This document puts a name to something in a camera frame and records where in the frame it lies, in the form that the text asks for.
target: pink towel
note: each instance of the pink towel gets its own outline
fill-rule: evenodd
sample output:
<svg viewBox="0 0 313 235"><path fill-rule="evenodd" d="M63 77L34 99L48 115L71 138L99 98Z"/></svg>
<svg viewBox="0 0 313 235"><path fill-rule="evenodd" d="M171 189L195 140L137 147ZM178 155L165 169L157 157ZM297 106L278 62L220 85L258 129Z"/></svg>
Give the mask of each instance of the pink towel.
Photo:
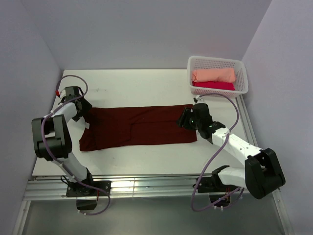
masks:
<svg viewBox="0 0 313 235"><path fill-rule="evenodd" d="M213 88L234 91L234 85L228 82L192 82L194 87Z"/></svg>
<svg viewBox="0 0 313 235"><path fill-rule="evenodd" d="M236 76L233 68L193 70L194 82L235 82Z"/></svg>

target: red object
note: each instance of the red object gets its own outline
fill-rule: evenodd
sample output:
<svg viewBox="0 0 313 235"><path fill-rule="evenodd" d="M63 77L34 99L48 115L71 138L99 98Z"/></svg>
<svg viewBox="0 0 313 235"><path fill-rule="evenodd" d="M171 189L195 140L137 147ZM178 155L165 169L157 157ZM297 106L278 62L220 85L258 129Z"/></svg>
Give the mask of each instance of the red object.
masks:
<svg viewBox="0 0 313 235"><path fill-rule="evenodd" d="M194 87L213 88L219 90L234 91L234 85L228 82L192 82Z"/></svg>
<svg viewBox="0 0 313 235"><path fill-rule="evenodd" d="M184 107L175 106L91 108L84 115L89 123L79 140L81 151L93 151L126 145L191 143L195 131L179 128L176 121Z"/></svg>

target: folded cloth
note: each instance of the folded cloth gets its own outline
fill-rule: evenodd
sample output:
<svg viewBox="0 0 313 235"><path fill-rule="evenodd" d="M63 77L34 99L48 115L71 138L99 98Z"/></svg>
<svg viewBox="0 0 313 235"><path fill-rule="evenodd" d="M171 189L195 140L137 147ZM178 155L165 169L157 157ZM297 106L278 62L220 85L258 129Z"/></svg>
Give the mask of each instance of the folded cloth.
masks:
<svg viewBox="0 0 313 235"><path fill-rule="evenodd" d="M213 88L234 91L234 85L228 82L192 82L194 87Z"/></svg>
<svg viewBox="0 0 313 235"><path fill-rule="evenodd" d="M195 131L179 128L176 121L184 107L175 106L91 108L84 115L89 128L79 140L81 151L93 151L125 145L191 143Z"/></svg>
<svg viewBox="0 0 313 235"><path fill-rule="evenodd" d="M193 70L194 82L235 82L236 76L233 68Z"/></svg>

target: tabletop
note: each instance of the tabletop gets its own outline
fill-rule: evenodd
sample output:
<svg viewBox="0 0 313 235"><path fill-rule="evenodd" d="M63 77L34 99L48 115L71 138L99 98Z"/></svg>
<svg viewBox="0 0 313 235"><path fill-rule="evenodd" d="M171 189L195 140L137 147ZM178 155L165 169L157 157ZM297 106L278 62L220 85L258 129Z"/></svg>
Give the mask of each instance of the tabletop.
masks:
<svg viewBox="0 0 313 235"><path fill-rule="evenodd" d="M193 103L195 95L190 93L187 83L187 70L65 70L64 75L77 75L86 80L89 86L85 99L93 107L139 107L179 105ZM85 84L74 77L62 80L59 90L67 86ZM228 128L236 120L233 105L223 97L204 97L214 121ZM60 102L55 98L53 108ZM82 165L93 175L158 175L158 174L198 174L218 147L202 139L197 133L193 143L137 145L81 152L79 139L85 129L84 119L67 123L73 143L73 153ZM232 133L246 140L240 121ZM222 151L207 173L222 165L243 167L239 161ZM57 165L37 158L33 176L64 175Z"/></svg>

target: white plastic basket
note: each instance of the white plastic basket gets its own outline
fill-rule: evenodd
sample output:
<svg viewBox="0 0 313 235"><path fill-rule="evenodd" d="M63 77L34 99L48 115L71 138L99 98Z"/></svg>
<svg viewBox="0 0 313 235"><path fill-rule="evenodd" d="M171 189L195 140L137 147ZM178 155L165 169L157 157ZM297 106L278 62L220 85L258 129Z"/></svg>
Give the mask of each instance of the white plastic basket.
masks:
<svg viewBox="0 0 313 235"><path fill-rule="evenodd" d="M240 94L248 92L248 78L246 76L246 69L243 62L239 60L229 60L214 57L191 56L188 60L187 79L192 94L208 94L219 93L228 96L229 98L236 98ZM235 90L219 90L211 88L202 88L192 86L192 71L196 69L223 69L234 68L236 81L233 83Z"/></svg>

